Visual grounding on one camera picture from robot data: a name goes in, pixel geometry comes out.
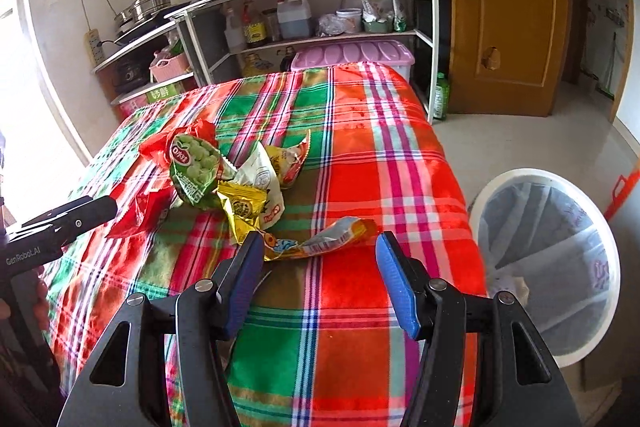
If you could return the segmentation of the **person's left hand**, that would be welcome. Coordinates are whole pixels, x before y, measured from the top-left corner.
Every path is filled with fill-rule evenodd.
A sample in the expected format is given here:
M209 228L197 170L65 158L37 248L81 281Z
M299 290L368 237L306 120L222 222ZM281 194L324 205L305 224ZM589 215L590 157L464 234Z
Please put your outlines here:
M38 277L35 281L34 292L30 295L28 314L35 320L38 329L45 332L49 328L49 303L47 300L48 288L46 283Z

